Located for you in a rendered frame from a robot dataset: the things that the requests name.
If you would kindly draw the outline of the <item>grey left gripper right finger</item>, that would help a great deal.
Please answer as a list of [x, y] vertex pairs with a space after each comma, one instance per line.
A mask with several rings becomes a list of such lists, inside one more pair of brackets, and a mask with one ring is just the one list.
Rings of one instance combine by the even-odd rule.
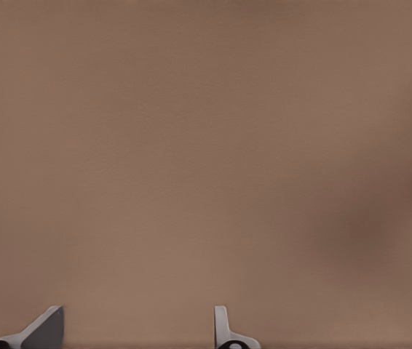
[[227, 309], [223, 305], [214, 307], [214, 335], [215, 349], [261, 349], [257, 340], [230, 329]]

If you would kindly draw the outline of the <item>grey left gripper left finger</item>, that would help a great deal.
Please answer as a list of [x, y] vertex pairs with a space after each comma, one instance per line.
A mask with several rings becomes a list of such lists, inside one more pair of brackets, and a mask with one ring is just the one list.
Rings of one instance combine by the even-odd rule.
[[0, 349], [61, 349], [64, 339], [64, 308], [53, 305], [23, 331], [0, 337]]

